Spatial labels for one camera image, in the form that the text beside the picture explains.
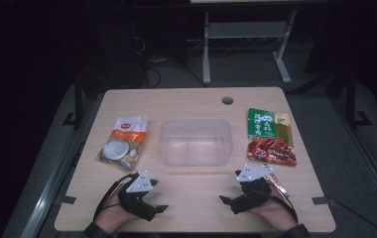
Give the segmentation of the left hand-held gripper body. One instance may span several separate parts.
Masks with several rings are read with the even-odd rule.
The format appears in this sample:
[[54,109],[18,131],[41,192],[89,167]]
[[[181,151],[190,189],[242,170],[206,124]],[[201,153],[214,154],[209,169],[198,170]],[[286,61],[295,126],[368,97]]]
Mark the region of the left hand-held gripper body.
[[143,200],[154,187],[148,171],[130,175],[131,180],[118,192],[118,199],[122,208],[141,219],[151,221],[157,211],[156,208]]

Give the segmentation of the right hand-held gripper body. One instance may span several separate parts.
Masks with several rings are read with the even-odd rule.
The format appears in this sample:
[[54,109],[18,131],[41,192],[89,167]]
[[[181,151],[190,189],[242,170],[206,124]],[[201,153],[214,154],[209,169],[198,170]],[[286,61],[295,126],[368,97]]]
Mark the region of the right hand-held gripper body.
[[229,206],[234,214],[245,212],[263,204],[270,196],[271,189],[264,175],[263,166],[245,165],[240,176],[236,176],[241,185],[242,195],[231,199]]

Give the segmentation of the white orange snack packet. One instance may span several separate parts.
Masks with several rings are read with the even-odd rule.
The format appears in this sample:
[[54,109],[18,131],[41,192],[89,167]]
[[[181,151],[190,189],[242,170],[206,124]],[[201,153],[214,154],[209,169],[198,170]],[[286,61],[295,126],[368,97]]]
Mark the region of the white orange snack packet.
[[148,117],[119,117],[96,159],[132,171],[147,134]]

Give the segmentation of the green red snack packet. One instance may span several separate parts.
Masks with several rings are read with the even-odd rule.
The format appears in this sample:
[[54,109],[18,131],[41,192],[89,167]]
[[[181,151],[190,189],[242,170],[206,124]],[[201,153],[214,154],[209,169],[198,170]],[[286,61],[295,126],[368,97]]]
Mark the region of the green red snack packet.
[[288,114],[250,108],[247,139],[249,160],[288,167],[297,165],[292,122]]

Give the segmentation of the clear plastic container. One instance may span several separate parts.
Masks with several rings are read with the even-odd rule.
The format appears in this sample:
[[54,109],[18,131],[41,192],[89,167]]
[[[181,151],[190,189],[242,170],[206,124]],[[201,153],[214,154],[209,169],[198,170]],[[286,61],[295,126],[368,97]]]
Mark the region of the clear plastic container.
[[225,119],[171,119],[161,124],[159,152],[170,167],[222,167],[232,155]]

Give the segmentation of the person's right hand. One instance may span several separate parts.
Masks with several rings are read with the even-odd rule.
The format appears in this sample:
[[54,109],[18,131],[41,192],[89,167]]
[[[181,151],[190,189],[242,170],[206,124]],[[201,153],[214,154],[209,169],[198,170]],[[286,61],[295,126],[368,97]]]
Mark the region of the person's right hand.
[[263,218],[279,232],[286,232],[298,225],[291,213],[283,205],[271,198],[260,206],[250,209],[249,213]]

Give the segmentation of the person's left hand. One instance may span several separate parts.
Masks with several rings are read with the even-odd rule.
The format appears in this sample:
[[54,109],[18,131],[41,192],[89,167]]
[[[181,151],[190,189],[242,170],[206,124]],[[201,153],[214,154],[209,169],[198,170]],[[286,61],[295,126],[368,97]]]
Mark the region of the person's left hand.
[[138,216],[127,212],[120,206],[118,192],[122,187],[123,184],[120,183],[109,195],[103,208],[94,219],[94,223],[107,234],[112,234],[124,224],[138,219]]

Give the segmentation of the black metal stand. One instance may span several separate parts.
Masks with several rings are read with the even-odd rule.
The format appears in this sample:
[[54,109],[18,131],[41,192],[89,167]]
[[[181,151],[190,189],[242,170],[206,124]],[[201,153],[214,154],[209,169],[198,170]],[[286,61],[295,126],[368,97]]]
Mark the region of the black metal stand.
[[74,99],[74,111],[68,113],[64,120],[63,124],[72,126],[76,130],[82,122],[83,118],[83,90],[81,85],[80,76],[77,74],[73,81],[73,99]]
[[365,112],[355,110],[356,78],[351,66],[344,69],[343,80],[345,85],[344,115],[346,122],[354,129],[358,126],[370,126],[371,121]]

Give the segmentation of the white metal stand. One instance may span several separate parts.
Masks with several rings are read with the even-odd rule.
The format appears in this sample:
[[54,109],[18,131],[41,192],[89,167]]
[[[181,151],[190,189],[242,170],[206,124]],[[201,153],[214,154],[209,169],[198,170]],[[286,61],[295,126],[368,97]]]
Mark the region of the white metal stand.
[[294,26],[297,10],[290,12],[286,21],[267,22],[211,22],[209,13],[204,14],[202,82],[211,84],[209,63],[209,41],[222,39],[279,39],[281,44],[273,52],[273,59],[282,81],[291,82],[288,70],[283,61],[284,52]]

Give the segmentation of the metal floor rail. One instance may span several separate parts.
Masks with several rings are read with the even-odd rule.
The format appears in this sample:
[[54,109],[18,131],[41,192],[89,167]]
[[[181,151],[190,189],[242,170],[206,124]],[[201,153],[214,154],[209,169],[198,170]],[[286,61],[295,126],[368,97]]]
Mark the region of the metal floor rail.
[[353,127],[344,117],[344,109],[338,99],[329,98],[328,102],[334,111],[335,115],[340,121],[342,130],[347,137],[352,141],[352,146],[358,151],[362,161],[366,165],[366,169],[372,177],[377,187],[377,161],[376,157],[370,152],[368,146],[365,145],[364,140],[358,133],[356,127]]
[[74,128],[63,122],[74,109],[74,104],[67,99],[62,101],[5,229],[4,238],[39,238],[42,234],[58,234],[54,228],[60,208],[58,201],[68,188],[99,106],[99,100],[85,100],[82,121]]

